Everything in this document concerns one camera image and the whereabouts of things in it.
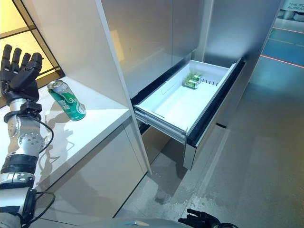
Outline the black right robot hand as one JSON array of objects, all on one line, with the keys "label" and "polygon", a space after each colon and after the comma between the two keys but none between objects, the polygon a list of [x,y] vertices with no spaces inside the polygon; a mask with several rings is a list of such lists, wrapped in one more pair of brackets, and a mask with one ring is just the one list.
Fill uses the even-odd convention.
[{"label": "black right robot hand", "polygon": [[204,212],[187,209],[186,218],[179,218],[178,222],[192,228],[217,228],[220,225],[218,218]]}]

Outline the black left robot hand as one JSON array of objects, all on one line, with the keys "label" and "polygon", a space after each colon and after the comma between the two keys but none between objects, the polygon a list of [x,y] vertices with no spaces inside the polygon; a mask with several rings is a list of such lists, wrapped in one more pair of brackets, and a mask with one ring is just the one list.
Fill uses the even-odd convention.
[{"label": "black left robot hand", "polygon": [[19,63],[22,50],[15,48],[10,59],[12,46],[6,44],[3,50],[0,66],[0,96],[6,105],[16,99],[26,99],[32,102],[39,100],[36,78],[42,69],[42,55],[25,53]]}]

